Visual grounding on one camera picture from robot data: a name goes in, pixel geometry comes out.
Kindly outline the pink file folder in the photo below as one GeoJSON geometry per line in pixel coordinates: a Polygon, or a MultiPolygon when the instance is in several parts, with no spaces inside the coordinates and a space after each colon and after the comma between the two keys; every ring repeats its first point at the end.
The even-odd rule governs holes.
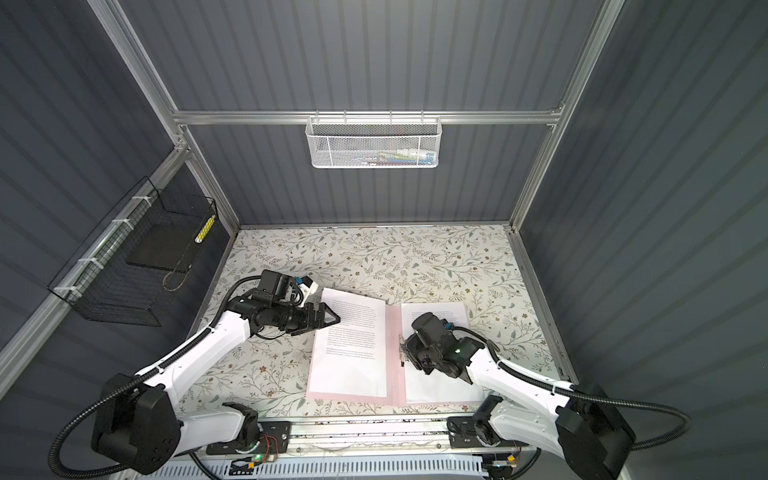
{"type": "Polygon", "coordinates": [[[419,406],[408,405],[405,398],[404,355],[400,346],[404,342],[402,333],[401,305],[386,304],[386,366],[388,378],[388,397],[382,403],[371,400],[359,403],[372,403],[385,406],[419,406]]]}

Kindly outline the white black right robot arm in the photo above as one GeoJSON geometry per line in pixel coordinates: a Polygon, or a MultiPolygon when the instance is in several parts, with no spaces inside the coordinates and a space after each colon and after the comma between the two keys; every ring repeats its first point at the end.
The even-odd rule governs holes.
{"type": "Polygon", "coordinates": [[[550,452],[582,479],[620,476],[636,435],[616,407],[594,401],[600,388],[581,389],[517,366],[490,340],[431,312],[411,328],[402,349],[417,370],[490,392],[472,423],[453,433],[485,447],[516,442],[550,452]]]}

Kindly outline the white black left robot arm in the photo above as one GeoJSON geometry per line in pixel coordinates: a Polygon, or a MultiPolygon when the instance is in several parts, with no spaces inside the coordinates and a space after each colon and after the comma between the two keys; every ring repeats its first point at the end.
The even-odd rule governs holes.
{"type": "Polygon", "coordinates": [[[121,467],[153,473],[168,460],[209,444],[229,443],[251,454],[268,445],[258,414],[237,402],[203,413],[177,411],[186,392],[231,350],[251,338],[298,336],[340,323],[323,302],[309,301],[313,282],[265,270],[253,288],[230,288],[200,333],[133,376],[118,374],[95,411],[92,449],[121,467]]]}

